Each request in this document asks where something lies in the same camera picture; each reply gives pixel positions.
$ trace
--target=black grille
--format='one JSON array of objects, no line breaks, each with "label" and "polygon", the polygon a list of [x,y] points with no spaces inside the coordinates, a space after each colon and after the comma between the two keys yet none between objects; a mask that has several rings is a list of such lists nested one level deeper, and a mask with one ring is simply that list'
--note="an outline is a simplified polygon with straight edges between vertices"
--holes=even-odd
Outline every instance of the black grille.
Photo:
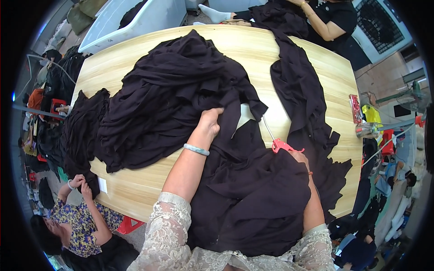
[{"label": "black grille", "polygon": [[404,40],[395,22],[377,0],[363,0],[355,9],[358,15],[357,25],[378,53],[381,54]]}]

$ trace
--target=blue and yellow floral blouse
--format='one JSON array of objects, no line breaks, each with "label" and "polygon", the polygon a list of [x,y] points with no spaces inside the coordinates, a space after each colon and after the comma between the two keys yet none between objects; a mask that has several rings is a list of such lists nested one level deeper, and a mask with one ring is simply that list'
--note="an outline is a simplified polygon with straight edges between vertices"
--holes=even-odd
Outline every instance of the blue and yellow floral blouse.
[{"label": "blue and yellow floral blouse", "polygon": [[[114,232],[124,220],[124,215],[98,202],[95,202],[95,205],[104,217],[108,228]],[[95,244],[96,238],[92,233],[96,231],[96,225],[84,199],[79,206],[75,206],[65,204],[58,198],[50,218],[57,223],[69,223],[71,225],[72,235],[68,250],[72,253],[87,258],[102,252],[101,247]]]}]

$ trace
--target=beige lace top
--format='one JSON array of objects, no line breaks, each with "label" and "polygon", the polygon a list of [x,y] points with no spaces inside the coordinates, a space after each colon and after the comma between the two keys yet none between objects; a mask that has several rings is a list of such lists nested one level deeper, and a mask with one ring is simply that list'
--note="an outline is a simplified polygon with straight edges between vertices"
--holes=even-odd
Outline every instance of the beige lace top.
[{"label": "beige lace top", "polygon": [[222,271],[227,264],[245,271],[335,271],[332,243],[325,224],[307,231],[282,256],[246,257],[239,251],[220,253],[201,248],[191,251],[186,245],[190,212],[190,204],[183,198],[162,192],[149,217],[140,255],[127,271]]}]

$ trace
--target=white sock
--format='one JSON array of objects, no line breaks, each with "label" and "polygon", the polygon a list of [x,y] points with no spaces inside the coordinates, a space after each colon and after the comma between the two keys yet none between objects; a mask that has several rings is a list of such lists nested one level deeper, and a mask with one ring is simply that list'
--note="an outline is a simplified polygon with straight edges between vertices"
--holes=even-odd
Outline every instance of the white sock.
[{"label": "white sock", "polygon": [[230,12],[220,12],[210,7],[199,4],[199,8],[208,16],[213,23],[221,23],[230,19]]}]

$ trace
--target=light wood grain tabletop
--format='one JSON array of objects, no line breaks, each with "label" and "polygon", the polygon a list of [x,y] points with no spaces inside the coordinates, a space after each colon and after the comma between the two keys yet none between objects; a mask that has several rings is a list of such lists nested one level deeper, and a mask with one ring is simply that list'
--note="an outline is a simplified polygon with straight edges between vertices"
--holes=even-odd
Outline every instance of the light wood grain tabletop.
[{"label": "light wood grain tabletop", "polygon": [[[116,44],[84,61],[72,101],[77,99],[80,90],[83,90],[87,97],[91,97],[101,88],[106,88],[113,96],[121,89],[122,78],[132,70],[140,57],[159,43],[185,36],[192,29],[197,30],[205,39],[211,39],[220,52],[243,65],[259,98],[269,107],[265,117],[274,137],[285,140],[291,121],[277,97],[270,77],[270,66],[279,59],[279,47],[270,31],[259,28],[229,25],[183,26]],[[290,38],[306,51],[324,88],[327,103],[325,120],[334,131],[341,134],[339,144],[330,157],[338,162],[352,159],[353,167],[347,173],[346,185],[341,190],[343,197],[337,202],[336,208],[331,210],[333,215],[341,217],[352,211],[362,163],[362,140],[355,135],[349,105],[349,94],[358,94],[354,73],[350,62],[345,58],[308,41]],[[266,146],[270,147],[272,139],[263,121],[260,122],[260,130]],[[97,201],[124,215],[147,222],[166,176],[180,152],[181,150],[178,150],[169,157],[139,170],[123,169],[110,174],[106,172],[103,162],[94,159],[91,162],[91,171],[107,182],[107,193],[101,192]]]}]

